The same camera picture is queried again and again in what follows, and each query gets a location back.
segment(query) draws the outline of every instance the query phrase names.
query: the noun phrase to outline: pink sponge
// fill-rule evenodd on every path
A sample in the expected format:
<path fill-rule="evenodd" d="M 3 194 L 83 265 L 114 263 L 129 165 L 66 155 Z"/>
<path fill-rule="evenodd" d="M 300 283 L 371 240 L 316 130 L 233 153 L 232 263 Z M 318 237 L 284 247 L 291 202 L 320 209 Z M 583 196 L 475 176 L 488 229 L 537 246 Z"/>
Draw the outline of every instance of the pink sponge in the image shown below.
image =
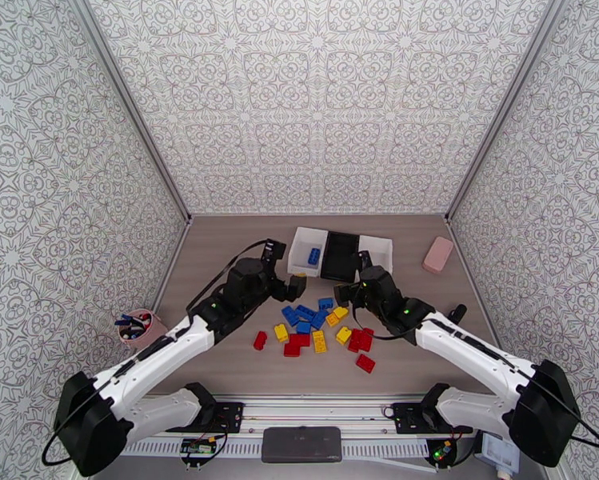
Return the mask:
<path fill-rule="evenodd" d="M 425 256 L 422 264 L 423 268 L 434 274 L 439 274 L 443 270 L 448 257 L 450 257 L 453 247 L 453 243 L 447 238 L 435 238 L 433 245 L 430 246 L 430 250 Z"/>

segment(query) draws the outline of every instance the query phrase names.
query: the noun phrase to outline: pink cup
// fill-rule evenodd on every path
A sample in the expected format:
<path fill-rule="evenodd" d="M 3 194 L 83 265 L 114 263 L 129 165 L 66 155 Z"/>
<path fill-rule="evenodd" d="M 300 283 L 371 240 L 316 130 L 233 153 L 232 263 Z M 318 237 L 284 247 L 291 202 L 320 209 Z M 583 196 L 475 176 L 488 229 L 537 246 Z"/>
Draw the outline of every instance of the pink cup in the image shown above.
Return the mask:
<path fill-rule="evenodd" d="M 134 349 L 137 350 L 142 350 L 146 348 L 148 345 L 150 345 L 150 343 L 154 342 L 157 338 L 159 338 L 165 332 L 168 331 L 168 328 L 166 328 L 166 326 L 162 323 L 162 320 L 159 319 L 159 317 L 151 310 L 134 310 L 126 314 L 128 314 L 129 316 L 134 316 L 135 318 L 140 318 L 143 314 L 146 313 L 150 315 L 150 324 L 141 336 L 136 337 L 134 339 L 122 338 L 125 327 L 118 327 L 119 339 L 122 340 L 122 342 L 124 342 L 126 345 L 132 346 Z"/>

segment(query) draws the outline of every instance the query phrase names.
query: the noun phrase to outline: white patterned wall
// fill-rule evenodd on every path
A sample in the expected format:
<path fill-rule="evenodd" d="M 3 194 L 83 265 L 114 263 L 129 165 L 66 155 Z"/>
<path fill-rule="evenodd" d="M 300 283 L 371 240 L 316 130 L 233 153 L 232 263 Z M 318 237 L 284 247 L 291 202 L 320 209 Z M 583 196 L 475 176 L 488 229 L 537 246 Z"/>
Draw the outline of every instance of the white patterned wall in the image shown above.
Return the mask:
<path fill-rule="evenodd" d="M 61 385 L 127 355 L 182 225 L 66 0 L 0 0 L 0 478 L 65 477 Z"/>
<path fill-rule="evenodd" d="M 90 0 L 189 210 L 445 212 L 547 0 Z"/>
<path fill-rule="evenodd" d="M 453 226 L 504 347 L 561 364 L 599 430 L 599 0 L 571 1 Z M 599 450 L 567 460 L 599 480 Z"/>

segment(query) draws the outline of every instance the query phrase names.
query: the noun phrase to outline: black rectangular plate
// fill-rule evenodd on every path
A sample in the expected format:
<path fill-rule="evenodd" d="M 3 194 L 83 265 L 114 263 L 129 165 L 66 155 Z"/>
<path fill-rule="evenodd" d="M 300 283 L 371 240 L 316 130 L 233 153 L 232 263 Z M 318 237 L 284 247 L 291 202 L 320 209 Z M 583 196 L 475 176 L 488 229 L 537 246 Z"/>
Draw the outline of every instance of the black rectangular plate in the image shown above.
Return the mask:
<path fill-rule="evenodd" d="M 341 431 L 333 426 L 268 428 L 262 444 L 264 463 L 337 463 Z"/>
<path fill-rule="evenodd" d="M 473 428 L 468 426 L 450 427 L 450 424 L 440 419 L 440 426 L 433 430 L 425 421 L 421 413 L 421 404 L 419 402 L 395 402 L 392 406 L 394 415 L 394 425 L 397 428 L 397 434 L 448 434 L 455 433 L 470 434 Z"/>
<path fill-rule="evenodd" d="M 201 424 L 197 417 L 188 426 L 171 428 L 167 431 L 169 433 L 225 433 L 228 426 L 229 433 L 238 433 L 242 428 L 243 411 L 243 402 L 218 402 L 213 420 L 210 422 L 212 426 Z"/>
<path fill-rule="evenodd" d="M 334 281 L 354 282 L 358 250 L 359 235 L 328 232 L 324 258 L 321 261 L 321 277 Z"/>

